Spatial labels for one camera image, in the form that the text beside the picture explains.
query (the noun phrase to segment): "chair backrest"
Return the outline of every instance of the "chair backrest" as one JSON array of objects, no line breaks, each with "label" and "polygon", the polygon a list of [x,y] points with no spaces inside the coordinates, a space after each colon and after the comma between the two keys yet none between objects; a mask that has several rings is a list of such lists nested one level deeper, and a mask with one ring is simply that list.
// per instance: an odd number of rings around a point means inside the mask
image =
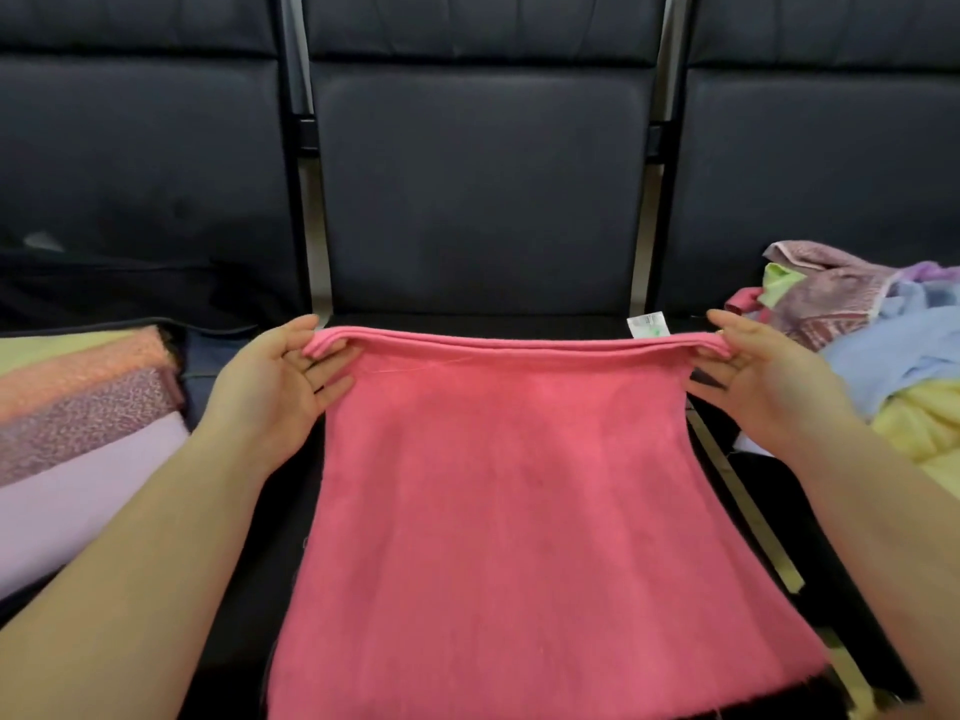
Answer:
[{"label": "chair backrest", "polygon": [[[275,0],[0,0],[0,248],[104,272],[220,264],[273,303],[269,320],[304,312],[276,12]],[[169,316],[177,297],[119,312]]]},{"label": "chair backrest", "polygon": [[648,303],[702,315],[765,247],[960,262],[960,0],[694,0]]},{"label": "chair backrest", "polygon": [[665,0],[304,0],[334,310],[625,314]]}]

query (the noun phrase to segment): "forearm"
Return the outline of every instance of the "forearm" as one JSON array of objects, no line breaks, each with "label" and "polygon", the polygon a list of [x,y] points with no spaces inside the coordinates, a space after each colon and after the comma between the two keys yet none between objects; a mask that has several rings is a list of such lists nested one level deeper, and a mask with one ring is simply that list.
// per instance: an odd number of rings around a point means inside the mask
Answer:
[{"label": "forearm", "polygon": [[198,435],[0,631],[0,717],[174,718],[259,475]]},{"label": "forearm", "polygon": [[960,717],[960,501],[852,419],[783,458],[931,716]]}]

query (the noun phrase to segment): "care label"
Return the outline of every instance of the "care label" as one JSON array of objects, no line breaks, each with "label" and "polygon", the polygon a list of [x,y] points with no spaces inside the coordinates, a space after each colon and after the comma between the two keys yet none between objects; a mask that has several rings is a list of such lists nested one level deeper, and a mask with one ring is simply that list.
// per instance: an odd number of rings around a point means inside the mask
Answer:
[{"label": "care label", "polygon": [[666,327],[664,314],[660,311],[627,318],[627,326],[635,339],[658,339],[670,335],[670,329]]}]

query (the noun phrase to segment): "pile of towels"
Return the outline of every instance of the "pile of towels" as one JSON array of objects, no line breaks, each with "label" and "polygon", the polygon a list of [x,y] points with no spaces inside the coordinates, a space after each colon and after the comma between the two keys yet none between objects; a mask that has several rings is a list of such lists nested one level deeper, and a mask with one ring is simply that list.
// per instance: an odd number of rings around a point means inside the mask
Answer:
[{"label": "pile of towels", "polygon": [[186,440],[156,327],[0,338],[0,599],[60,569]]},{"label": "pile of towels", "polygon": [[[726,309],[819,351],[860,416],[960,497],[960,266],[896,269],[812,241],[779,241],[763,284]],[[767,454],[740,435],[736,449]]]}]

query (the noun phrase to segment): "hand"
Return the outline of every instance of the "hand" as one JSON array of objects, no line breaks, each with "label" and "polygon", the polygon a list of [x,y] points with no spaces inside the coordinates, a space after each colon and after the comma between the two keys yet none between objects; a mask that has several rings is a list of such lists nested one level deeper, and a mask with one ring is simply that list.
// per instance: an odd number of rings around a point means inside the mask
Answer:
[{"label": "hand", "polygon": [[360,354],[337,340],[317,360],[301,349],[320,319],[301,315],[254,338],[228,363],[210,394],[196,435],[218,449],[235,449],[262,480],[306,442],[318,417],[340,399],[353,376],[331,379]]},{"label": "hand", "polygon": [[724,361],[697,349],[694,364],[718,386],[688,381],[686,390],[722,409],[747,436],[782,460],[808,438],[860,422],[843,380],[818,354],[768,325],[726,311],[707,317],[733,350]]}]

